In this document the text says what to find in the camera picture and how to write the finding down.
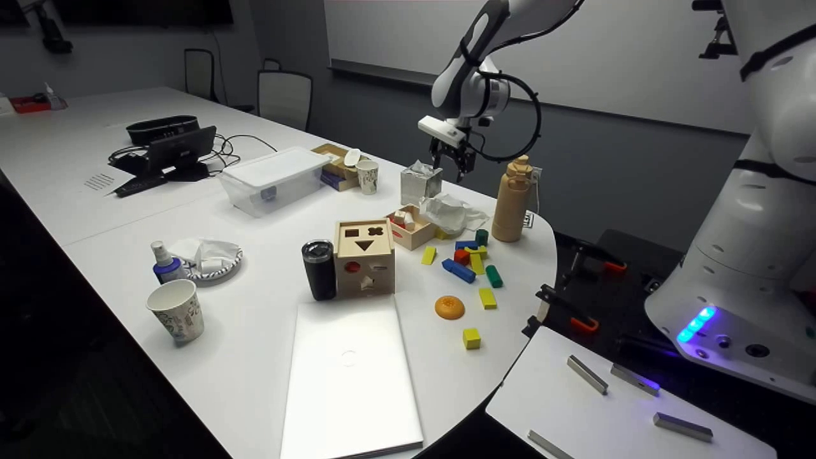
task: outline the blue block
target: blue block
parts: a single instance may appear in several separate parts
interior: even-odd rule
[[[462,279],[464,284],[473,284],[477,274],[471,274],[468,267],[453,264],[452,257],[440,264],[444,270],[448,270],[452,275]]]
[[[473,243],[473,239],[457,239],[457,250],[477,250],[478,248],[478,243]]]
[[[342,176],[322,171],[322,182],[332,190],[339,190]]]

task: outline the wooden box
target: wooden box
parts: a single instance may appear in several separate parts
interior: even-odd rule
[[[403,206],[397,211],[389,211],[384,218],[392,243],[415,250],[434,239],[436,224],[431,224],[415,206]]]
[[[342,222],[337,227],[337,294],[392,294],[396,250],[384,220]]]
[[[347,190],[356,190],[356,171],[345,165],[347,159],[347,149],[334,145],[334,144],[323,144],[317,145],[314,154],[325,155],[329,164],[322,171],[322,182],[337,192],[347,192]]]

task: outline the black chair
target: black chair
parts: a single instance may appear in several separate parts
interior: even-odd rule
[[[208,48],[184,48],[184,92],[216,100],[215,55]]]
[[[260,70],[257,116],[297,131],[308,131],[311,76],[283,70]]]

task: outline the black floor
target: black floor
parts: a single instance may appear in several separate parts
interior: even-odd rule
[[[2,185],[0,457],[227,457]]]

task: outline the blue bottle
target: blue bottle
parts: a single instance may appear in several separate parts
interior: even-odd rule
[[[172,257],[160,239],[156,239],[152,246],[152,256],[156,256],[156,265],[152,274],[157,279],[157,284],[169,284],[172,279],[184,279],[184,265],[178,257]]]

